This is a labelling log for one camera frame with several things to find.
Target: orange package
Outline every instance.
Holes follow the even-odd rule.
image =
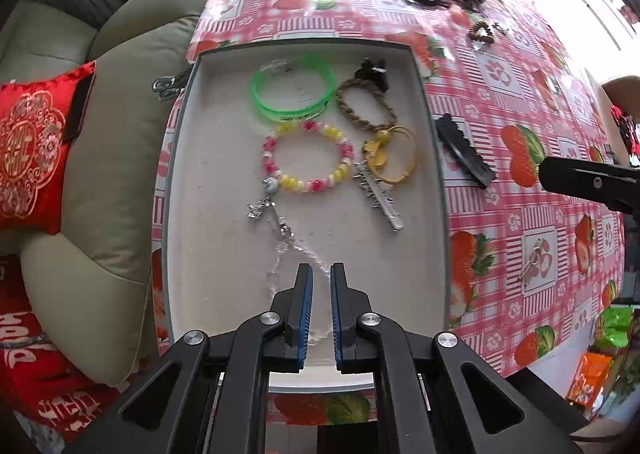
[[[580,358],[567,398],[590,408],[609,374],[613,357],[585,353]]]

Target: table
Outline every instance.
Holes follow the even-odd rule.
[[[480,190],[441,149],[450,230],[450,326],[503,376],[542,357],[599,315],[622,282],[623,234],[605,206],[545,192],[545,156],[610,161],[583,70],[531,0],[490,0],[482,16],[508,27],[475,50],[468,20],[402,0],[208,0],[188,50],[250,41],[342,37],[409,44],[434,119],[453,115],[497,174]],[[545,86],[551,78],[558,89]],[[156,183],[153,244],[159,264],[164,177],[180,101],[165,134]],[[536,243],[539,268],[520,279]],[[162,286],[154,268],[161,350]]]

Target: brown braided hair tie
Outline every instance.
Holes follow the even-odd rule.
[[[385,108],[385,110],[389,113],[389,121],[386,124],[375,125],[371,121],[358,117],[353,109],[344,101],[342,95],[349,88],[362,88],[369,91],[370,94],[373,95],[373,98],[376,102]],[[391,106],[389,106],[385,100],[383,99],[383,92],[375,85],[374,82],[370,80],[362,80],[351,78],[344,81],[338,88],[335,90],[335,103],[340,108],[340,111],[344,113],[344,115],[356,126],[362,127],[363,129],[368,129],[369,131],[378,131],[379,129],[386,129],[391,126],[395,126],[398,118],[396,117],[396,112],[393,110]]]
[[[480,28],[484,28],[484,30],[486,31],[485,36],[481,36],[480,34],[478,34]],[[469,39],[473,41],[481,41],[482,43],[487,44],[495,43],[494,33],[491,31],[489,25],[484,21],[478,21],[475,25],[469,28]]]

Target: black cable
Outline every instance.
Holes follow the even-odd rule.
[[[612,434],[610,436],[574,436],[569,434],[571,441],[579,441],[581,443],[608,443],[622,438],[622,433]]]

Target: pink and yellow beaded bracelet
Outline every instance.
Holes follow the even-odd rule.
[[[302,129],[307,133],[322,133],[322,135],[335,142],[340,152],[341,161],[332,174],[326,178],[303,181],[284,174],[276,165],[273,159],[273,152],[278,144],[278,139],[297,129]],[[279,185],[282,186],[283,189],[296,192],[322,192],[331,189],[336,183],[340,183],[347,174],[349,174],[349,168],[353,163],[353,145],[351,145],[349,139],[344,136],[340,129],[313,120],[283,122],[276,128],[274,136],[266,138],[262,148],[264,150],[262,154],[262,165],[269,174],[269,177],[264,180],[264,188],[269,194],[274,193]]]

